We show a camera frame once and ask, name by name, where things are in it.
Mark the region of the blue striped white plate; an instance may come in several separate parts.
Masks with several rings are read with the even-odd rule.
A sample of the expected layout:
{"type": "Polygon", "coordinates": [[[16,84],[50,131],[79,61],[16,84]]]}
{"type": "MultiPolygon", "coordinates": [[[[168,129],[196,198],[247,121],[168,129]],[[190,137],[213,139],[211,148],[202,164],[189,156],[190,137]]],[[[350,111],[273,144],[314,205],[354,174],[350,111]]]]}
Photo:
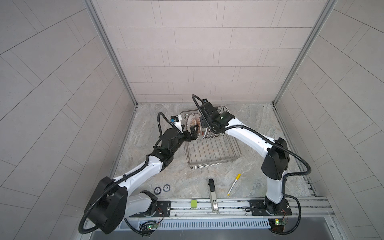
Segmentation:
{"type": "Polygon", "coordinates": [[[221,124],[220,136],[224,136],[226,134],[224,129],[229,125],[229,121],[233,118],[233,116],[230,114],[230,111],[225,106],[219,106],[218,112],[218,121],[221,124]]]}

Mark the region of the red text white plate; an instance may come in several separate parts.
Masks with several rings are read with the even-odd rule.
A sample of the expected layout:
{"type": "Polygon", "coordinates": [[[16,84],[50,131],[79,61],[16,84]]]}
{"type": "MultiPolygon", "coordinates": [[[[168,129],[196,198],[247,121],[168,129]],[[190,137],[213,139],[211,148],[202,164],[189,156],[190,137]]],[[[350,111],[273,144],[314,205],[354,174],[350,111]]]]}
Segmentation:
{"type": "Polygon", "coordinates": [[[213,138],[215,136],[216,135],[210,129],[207,129],[206,139],[210,139],[210,138],[213,138]]]}

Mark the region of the watermelon pattern white plate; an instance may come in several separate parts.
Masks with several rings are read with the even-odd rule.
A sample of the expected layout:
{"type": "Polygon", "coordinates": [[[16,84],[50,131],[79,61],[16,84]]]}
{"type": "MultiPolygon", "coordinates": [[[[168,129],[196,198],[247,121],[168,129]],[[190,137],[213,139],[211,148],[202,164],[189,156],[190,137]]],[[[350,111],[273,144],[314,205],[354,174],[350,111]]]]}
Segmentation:
{"type": "Polygon", "coordinates": [[[202,136],[203,136],[203,138],[201,139],[201,140],[203,140],[205,137],[206,137],[206,134],[207,134],[207,127],[203,127],[203,124],[202,124],[202,130],[203,130],[203,132],[202,132],[202,136]]]}

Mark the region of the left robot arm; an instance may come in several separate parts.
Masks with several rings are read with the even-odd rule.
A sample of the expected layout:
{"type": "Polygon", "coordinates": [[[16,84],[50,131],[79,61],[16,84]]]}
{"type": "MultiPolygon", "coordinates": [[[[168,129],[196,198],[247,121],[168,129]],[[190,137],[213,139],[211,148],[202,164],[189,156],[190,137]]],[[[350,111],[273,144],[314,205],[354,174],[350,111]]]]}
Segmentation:
{"type": "Polygon", "coordinates": [[[143,163],[116,179],[105,177],[99,181],[80,220],[80,234],[98,229],[105,234],[113,232],[127,214],[129,196],[149,178],[168,167],[184,142],[194,141],[199,136],[199,126],[185,127],[181,116],[172,116],[166,122],[171,127],[162,131],[158,124],[159,139],[143,163]]]}

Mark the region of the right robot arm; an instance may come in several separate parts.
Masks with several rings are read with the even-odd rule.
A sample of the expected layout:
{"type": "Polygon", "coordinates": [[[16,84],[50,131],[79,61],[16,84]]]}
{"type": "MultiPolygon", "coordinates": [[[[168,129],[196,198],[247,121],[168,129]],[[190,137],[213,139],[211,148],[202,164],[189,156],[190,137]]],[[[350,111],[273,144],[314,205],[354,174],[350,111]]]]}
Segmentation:
{"type": "Polygon", "coordinates": [[[301,222],[302,209],[298,198],[286,194],[286,182],[288,177],[309,175],[312,172],[310,165],[302,157],[288,150],[286,140],[268,138],[243,124],[229,112],[220,114],[218,108],[214,107],[207,99],[201,99],[196,95],[192,95],[192,99],[202,115],[201,122],[204,127],[208,127],[214,134],[226,133],[240,140],[264,158],[261,167],[262,172],[267,177],[264,210],[270,215],[277,215],[282,210],[282,204],[286,198],[295,200],[298,205],[297,222],[290,230],[279,232],[270,229],[270,232],[280,236],[293,233],[301,222]],[[287,173],[290,156],[301,162],[306,170],[287,173]]]}

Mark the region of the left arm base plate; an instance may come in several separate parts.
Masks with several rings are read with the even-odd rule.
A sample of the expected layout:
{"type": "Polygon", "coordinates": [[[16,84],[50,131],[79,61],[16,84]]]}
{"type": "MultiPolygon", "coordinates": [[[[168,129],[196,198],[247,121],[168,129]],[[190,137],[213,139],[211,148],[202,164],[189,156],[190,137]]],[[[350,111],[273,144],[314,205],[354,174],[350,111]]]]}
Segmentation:
{"type": "Polygon", "coordinates": [[[131,218],[159,218],[169,217],[171,211],[171,201],[156,201],[151,203],[144,213],[131,215],[131,218]]]}

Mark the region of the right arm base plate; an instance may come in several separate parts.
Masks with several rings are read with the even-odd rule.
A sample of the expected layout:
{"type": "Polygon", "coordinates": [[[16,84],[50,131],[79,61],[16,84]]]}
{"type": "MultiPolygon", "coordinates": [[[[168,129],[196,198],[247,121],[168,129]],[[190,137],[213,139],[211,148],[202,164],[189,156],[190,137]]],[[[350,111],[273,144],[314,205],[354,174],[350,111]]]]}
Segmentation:
{"type": "Polygon", "coordinates": [[[289,202],[286,199],[276,205],[272,203],[272,207],[270,210],[273,212],[270,213],[268,211],[268,207],[266,206],[265,200],[249,200],[249,209],[251,210],[252,216],[291,216],[292,210],[289,202]]]}

